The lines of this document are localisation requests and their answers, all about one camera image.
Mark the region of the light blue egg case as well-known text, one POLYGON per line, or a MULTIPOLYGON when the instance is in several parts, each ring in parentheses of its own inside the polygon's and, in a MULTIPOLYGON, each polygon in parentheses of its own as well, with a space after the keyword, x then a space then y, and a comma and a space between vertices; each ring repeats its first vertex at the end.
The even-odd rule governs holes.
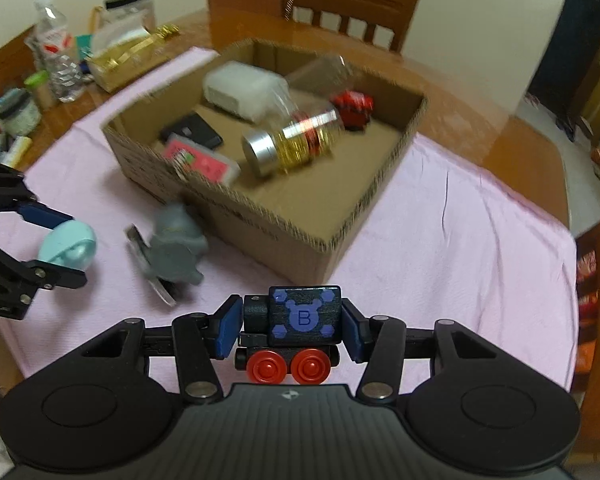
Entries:
POLYGON ((51 230, 38 251, 38 261, 85 271, 97 250, 94 230, 86 223, 69 220, 51 230))

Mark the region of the black toy train block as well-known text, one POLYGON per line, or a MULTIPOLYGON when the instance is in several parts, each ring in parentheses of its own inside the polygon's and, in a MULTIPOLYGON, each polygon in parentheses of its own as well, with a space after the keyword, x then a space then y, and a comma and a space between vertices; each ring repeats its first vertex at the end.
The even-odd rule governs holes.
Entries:
POLYGON ((278 385, 290 376, 319 385, 340 361, 341 318, 336 285, 272 286, 265 295, 247 295, 234 367, 255 384, 278 385))

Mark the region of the grey plush toy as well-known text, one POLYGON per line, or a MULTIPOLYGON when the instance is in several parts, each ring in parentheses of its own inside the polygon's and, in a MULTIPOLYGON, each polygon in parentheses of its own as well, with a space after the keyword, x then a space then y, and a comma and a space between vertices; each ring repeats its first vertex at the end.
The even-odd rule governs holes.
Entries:
POLYGON ((208 240, 184 204, 164 206, 156 215, 154 232, 145 250, 149 269, 172 283, 199 285, 197 266, 208 252, 208 240))

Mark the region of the small labelled jar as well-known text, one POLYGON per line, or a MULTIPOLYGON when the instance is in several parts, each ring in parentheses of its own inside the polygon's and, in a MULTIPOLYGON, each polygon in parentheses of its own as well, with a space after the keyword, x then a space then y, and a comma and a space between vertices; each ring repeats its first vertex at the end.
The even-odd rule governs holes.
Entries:
POLYGON ((27 90, 13 88, 0 96, 0 126, 10 136, 28 136, 41 118, 41 112, 27 90))

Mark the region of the pink table cloth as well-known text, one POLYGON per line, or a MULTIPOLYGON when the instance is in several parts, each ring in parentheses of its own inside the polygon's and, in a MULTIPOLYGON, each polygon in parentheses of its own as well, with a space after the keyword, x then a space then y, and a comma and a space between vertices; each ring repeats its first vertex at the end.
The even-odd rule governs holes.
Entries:
MULTIPOLYGON (((97 252, 84 287, 39 292, 22 320, 0 320, 23 375, 125 318, 168 325, 279 283, 234 247, 210 240, 204 281, 169 307, 126 246, 126 227, 148 230, 158 204, 121 173, 102 127, 135 98, 211 58, 193 49, 143 77, 79 120, 28 171, 44 204, 94 229, 97 252)), ((575 280, 576 244, 560 222, 424 136, 416 136, 332 274, 365 315, 425 328, 452 318, 563 387, 576 367, 575 280)))

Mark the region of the clear water bottle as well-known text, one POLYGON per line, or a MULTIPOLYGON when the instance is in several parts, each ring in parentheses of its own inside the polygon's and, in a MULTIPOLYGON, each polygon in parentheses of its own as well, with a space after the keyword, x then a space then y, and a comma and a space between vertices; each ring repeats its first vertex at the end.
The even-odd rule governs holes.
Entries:
POLYGON ((50 86, 60 102, 74 102, 82 96, 84 84, 68 20, 54 0, 35 0, 34 6, 38 11, 34 38, 50 75, 50 86))

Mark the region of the gold tissue pack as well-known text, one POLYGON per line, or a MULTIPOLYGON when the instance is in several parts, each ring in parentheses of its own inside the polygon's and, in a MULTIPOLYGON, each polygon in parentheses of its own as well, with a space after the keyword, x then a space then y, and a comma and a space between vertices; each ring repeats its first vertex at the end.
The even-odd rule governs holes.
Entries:
POLYGON ((176 25, 157 28, 147 37, 132 39, 87 59, 95 84, 107 93, 115 92, 169 61, 166 45, 181 35, 176 25))

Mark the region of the pink card box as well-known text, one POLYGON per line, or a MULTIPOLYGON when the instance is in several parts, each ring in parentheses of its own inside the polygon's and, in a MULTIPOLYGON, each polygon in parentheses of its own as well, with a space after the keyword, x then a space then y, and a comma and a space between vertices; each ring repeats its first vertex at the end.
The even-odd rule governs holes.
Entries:
POLYGON ((230 185, 240 175, 240 167, 233 159, 189 141, 184 136, 171 136, 162 154, 184 174, 194 172, 213 183, 230 185))

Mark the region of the black power bank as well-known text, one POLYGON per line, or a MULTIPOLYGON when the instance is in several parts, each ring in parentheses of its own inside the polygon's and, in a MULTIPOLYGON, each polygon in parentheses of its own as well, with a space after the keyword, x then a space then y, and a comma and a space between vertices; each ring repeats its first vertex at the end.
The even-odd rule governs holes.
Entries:
POLYGON ((219 135, 198 113, 187 114, 178 118, 160 130, 159 140, 166 144, 171 136, 182 136, 183 138, 215 150, 223 144, 222 136, 219 135))

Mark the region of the brown cardboard box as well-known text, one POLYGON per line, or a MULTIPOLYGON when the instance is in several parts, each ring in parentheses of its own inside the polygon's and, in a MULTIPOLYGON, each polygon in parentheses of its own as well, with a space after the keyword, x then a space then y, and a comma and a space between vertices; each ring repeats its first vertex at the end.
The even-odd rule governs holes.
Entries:
POLYGON ((419 92, 249 39, 106 122, 128 179, 294 284, 326 281, 411 144, 419 92))

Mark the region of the clear jar black lid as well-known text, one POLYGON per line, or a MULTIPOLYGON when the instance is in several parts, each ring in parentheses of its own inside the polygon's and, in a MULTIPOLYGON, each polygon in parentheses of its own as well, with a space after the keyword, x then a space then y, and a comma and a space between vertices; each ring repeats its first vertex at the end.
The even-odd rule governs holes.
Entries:
POLYGON ((156 27, 154 0, 104 0, 100 24, 108 25, 132 14, 140 14, 147 29, 156 27))

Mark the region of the wooden chair at right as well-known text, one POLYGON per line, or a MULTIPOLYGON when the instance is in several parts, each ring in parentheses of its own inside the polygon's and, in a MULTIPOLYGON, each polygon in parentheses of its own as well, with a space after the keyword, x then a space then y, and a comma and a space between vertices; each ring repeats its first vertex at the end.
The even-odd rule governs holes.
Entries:
POLYGON ((571 391, 581 397, 576 452, 600 458, 600 223, 577 238, 579 338, 571 391))

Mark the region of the red small box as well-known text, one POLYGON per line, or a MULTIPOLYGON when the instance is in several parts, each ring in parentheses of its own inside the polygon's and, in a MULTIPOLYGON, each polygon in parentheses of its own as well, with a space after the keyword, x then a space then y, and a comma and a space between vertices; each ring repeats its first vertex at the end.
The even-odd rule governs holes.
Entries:
POLYGON ((374 99, 363 92, 347 90, 330 102, 338 110, 344 128, 350 131, 364 130, 374 111, 374 99))

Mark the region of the white plastic container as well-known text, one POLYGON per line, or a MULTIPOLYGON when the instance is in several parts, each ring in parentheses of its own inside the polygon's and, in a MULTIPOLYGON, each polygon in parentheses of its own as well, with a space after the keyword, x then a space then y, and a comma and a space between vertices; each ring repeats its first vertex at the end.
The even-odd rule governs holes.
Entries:
POLYGON ((247 122, 260 122, 279 100, 289 96, 284 77, 253 65, 227 62, 204 76, 204 98, 247 122))

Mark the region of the clear plastic cup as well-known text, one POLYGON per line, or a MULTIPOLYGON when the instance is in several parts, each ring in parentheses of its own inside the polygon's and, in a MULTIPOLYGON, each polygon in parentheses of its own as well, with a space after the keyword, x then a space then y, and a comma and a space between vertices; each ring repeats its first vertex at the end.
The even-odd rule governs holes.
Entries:
POLYGON ((360 71, 341 55, 320 56, 286 76, 289 88, 331 100, 353 90, 360 71))

